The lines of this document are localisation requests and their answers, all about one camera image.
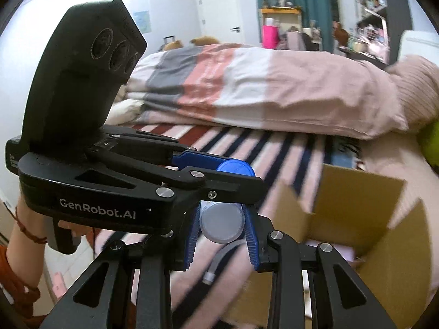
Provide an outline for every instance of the bracelet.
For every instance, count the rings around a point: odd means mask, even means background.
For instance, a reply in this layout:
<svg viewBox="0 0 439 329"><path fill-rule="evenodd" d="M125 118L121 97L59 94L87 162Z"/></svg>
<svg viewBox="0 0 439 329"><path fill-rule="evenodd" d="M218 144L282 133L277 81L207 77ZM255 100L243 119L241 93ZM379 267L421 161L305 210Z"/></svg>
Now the bracelet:
<svg viewBox="0 0 439 329"><path fill-rule="evenodd" d="M15 216L12 215L12 217L15 219L15 221L17 222L18 227L20 228L20 231L26 235L26 237L33 241L36 244L39 245L44 245L47 244L47 237L43 237L43 238L39 238L36 237L35 235L31 234L26 227L23 225L23 223L20 221L20 219L18 218L18 212L17 212L17 208L15 209Z"/></svg>

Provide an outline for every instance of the open cardboard box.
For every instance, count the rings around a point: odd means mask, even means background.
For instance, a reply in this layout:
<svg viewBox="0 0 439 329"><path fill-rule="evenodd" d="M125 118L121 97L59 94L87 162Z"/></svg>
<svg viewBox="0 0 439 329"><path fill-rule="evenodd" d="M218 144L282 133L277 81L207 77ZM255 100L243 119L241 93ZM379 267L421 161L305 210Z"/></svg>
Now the open cardboard box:
<svg viewBox="0 0 439 329"><path fill-rule="evenodd" d="M348 168L323 166L313 213L305 213L294 190L281 184L276 230L297 242L307 239L350 246L365 259L357 268L399 329L411 327L424 311L431 277L429 228L419 201L388 229L404 181ZM252 273L226 318L265 327L271 273ZM311 321L307 319L307 328Z"/></svg>

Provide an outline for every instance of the camera lens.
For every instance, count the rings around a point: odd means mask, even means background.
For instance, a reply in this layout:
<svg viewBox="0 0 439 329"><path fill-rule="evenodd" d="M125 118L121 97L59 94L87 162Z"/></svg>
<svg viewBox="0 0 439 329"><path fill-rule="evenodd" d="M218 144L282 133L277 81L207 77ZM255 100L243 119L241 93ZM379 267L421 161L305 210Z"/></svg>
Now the camera lens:
<svg viewBox="0 0 439 329"><path fill-rule="evenodd" d="M110 58L110 69L118 69L128 55L130 45L126 41L120 42Z"/></svg>
<svg viewBox="0 0 439 329"><path fill-rule="evenodd" d="M125 65L125 73L131 73L136 63L137 63L137 53L134 56L132 56L130 59L128 59L128 62Z"/></svg>
<svg viewBox="0 0 439 329"><path fill-rule="evenodd" d="M112 40L113 40L112 30L106 28L103 31L101 31L94 39L93 44L91 45L92 58L95 59L101 58L110 47Z"/></svg>

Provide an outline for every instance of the door frame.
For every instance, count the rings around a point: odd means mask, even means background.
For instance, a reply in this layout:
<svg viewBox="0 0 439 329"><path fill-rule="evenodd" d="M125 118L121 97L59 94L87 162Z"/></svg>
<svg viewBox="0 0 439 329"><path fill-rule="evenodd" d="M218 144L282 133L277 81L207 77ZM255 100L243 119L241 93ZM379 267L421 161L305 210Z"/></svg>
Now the door frame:
<svg viewBox="0 0 439 329"><path fill-rule="evenodd" d="M196 0L195 3L197 4L197 11L198 11L198 23L200 24L200 28L201 28L201 33L203 34L203 36L206 35L206 31L204 28L204 24L203 24L203 20L205 20L205 17L203 15L203 9L201 8L200 5L200 0ZM245 43L245 32L244 32L244 24L243 24L243 19L242 19L242 13L241 13L241 1L240 0L236 0L237 3L237 10L238 10L238 19L239 19L239 24L240 24L240 29L241 29L241 43L244 44Z"/></svg>

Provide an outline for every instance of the white door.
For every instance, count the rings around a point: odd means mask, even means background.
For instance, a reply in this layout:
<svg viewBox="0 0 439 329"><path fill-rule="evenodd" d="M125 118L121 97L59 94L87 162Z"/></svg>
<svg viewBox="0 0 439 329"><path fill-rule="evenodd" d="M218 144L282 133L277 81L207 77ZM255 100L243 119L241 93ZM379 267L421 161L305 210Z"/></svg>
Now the white door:
<svg viewBox="0 0 439 329"><path fill-rule="evenodd" d="M243 43L238 0L198 0L201 30L221 43Z"/></svg>

